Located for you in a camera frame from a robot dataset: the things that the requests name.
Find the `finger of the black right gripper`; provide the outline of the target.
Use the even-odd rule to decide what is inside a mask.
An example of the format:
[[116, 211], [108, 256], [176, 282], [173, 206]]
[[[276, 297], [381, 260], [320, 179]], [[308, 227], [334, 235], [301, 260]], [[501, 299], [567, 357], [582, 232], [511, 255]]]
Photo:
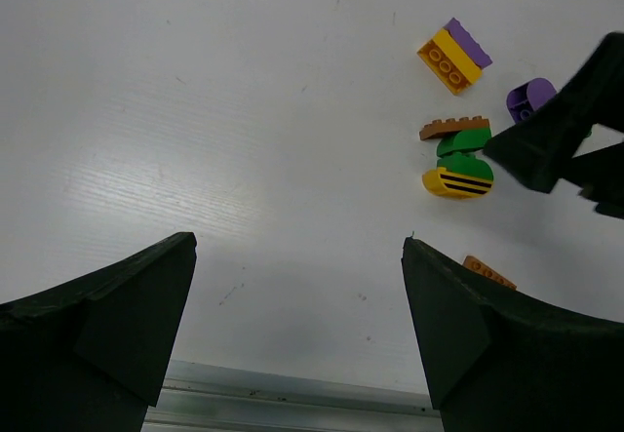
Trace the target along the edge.
[[524, 187], [549, 193], [591, 128], [623, 131], [623, 34], [610, 32], [562, 89], [492, 137], [484, 154]]
[[572, 158], [563, 179], [580, 188], [579, 195], [595, 202], [603, 216], [623, 217], [623, 143]]

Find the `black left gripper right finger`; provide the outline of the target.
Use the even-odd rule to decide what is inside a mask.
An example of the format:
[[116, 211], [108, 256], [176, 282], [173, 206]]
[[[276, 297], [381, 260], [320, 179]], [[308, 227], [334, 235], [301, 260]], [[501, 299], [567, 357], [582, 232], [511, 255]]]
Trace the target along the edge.
[[623, 327], [501, 286], [408, 238], [402, 267], [447, 431], [619, 431]]

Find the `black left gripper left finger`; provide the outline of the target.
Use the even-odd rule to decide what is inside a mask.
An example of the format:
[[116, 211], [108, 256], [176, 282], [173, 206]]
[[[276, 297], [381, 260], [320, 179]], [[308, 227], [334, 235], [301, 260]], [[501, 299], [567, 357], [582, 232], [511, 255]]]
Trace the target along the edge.
[[4, 431], [138, 431], [156, 406], [196, 265], [178, 232], [1, 306]]

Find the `green rounded lego brick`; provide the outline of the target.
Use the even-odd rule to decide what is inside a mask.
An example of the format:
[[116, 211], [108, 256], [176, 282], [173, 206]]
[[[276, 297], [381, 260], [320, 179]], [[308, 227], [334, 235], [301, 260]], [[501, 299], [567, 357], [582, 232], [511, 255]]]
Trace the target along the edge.
[[472, 153], [454, 152], [444, 157], [440, 157], [437, 161], [437, 167], [445, 168], [450, 173], [486, 179], [489, 181], [494, 180], [493, 171], [490, 165]]

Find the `yellow striped lego brick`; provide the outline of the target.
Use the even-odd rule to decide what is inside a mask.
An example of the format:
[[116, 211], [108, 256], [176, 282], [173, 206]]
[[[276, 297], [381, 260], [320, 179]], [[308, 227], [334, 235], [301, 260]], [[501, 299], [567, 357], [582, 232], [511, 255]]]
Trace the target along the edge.
[[427, 171], [422, 176], [422, 183], [435, 196], [458, 200], [485, 196], [493, 187], [490, 179], [453, 173], [444, 167]]

